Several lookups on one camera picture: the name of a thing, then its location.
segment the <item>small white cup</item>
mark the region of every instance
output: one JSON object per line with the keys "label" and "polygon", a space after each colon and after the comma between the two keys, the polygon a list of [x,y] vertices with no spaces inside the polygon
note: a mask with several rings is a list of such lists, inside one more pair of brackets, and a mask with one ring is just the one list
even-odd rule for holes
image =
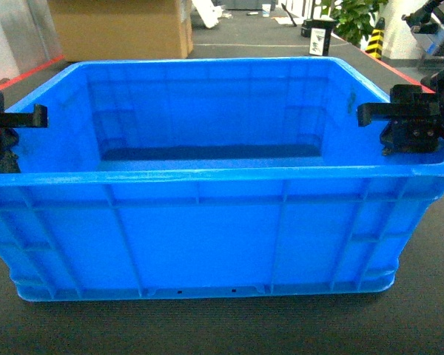
{"label": "small white cup", "polygon": [[272,9],[271,4],[262,4],[261,9],[263,11],[263,17],[269,17],[269,12]]}

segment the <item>white sign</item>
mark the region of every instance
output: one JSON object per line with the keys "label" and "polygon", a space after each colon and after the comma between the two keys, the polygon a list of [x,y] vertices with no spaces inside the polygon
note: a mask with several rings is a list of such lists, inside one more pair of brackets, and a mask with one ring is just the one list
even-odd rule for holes
{"label": "white sign", "polygon": [[324,51],[324,41],[326,40],[326,30],[323,28],[311,29],[311,44],[309,54],[322,55]]}

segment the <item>yellow and black striped post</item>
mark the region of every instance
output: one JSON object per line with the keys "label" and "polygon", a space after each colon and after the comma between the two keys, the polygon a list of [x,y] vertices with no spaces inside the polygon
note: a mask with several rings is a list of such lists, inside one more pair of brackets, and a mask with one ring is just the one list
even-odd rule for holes
{"label": "yellow and black striped post", "polygon": [[375,26],[373,32],[371,33],[371,38],[369,45],[367,46],[366,52],[373,58],[382,60],[382,50],[383,50],[383,36],[385,35],[385,19],[380,17]]}

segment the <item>cardboard box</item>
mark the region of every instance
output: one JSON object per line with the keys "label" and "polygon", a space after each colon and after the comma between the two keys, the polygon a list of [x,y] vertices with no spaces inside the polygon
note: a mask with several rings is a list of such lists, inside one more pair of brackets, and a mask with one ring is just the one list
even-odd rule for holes
{"label": "cardboard box", "polygon": [[190,0],[48,0],[67,61],[186,58]]}

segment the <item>crate rim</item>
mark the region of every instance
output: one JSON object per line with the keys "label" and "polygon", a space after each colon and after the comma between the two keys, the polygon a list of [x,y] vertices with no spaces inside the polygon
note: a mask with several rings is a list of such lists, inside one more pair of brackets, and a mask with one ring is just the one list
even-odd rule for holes
{"label": "crate rim", "polygon": [[[42,95],[48,89],[64,80],[75,70],[92,65],[115,64],[177,64],[181,66],[198,65],[199,63],[254,63],[254,62],[279,62],[286,63],[303,61],[329,61],[336,63],[346,72],[354,76],[366,89],[370,90],[380,101],[387,102],[389,97],[379,87],[373,84],[364,75],[339,58],[318,57],[279,57],[279,58],[229,58],[229,59],[194,59],[194,60],[123,60],[123,61],[85,61],[75,63],[42,84],[30,94],[12,105],[7,112],[22,111],[34,102],[33,97]],[[441,141],[441,149],[444,151],[444,141]],[[444,177],[444,161],[434,164],[412,165],[370,165],[370,166],[297,166],[297,167],[272,167],[272,168],[237,168],[237,169],[179,169],[179,170],[146,170],[131,172],[47,172],[0,175],[0,186],[35,186],[80,183],[149,183],[170,181],[205,181],[205,180],[277,180],[277,179],[326,179],[326,178],[409,178],[416,176],[440,176]]]}

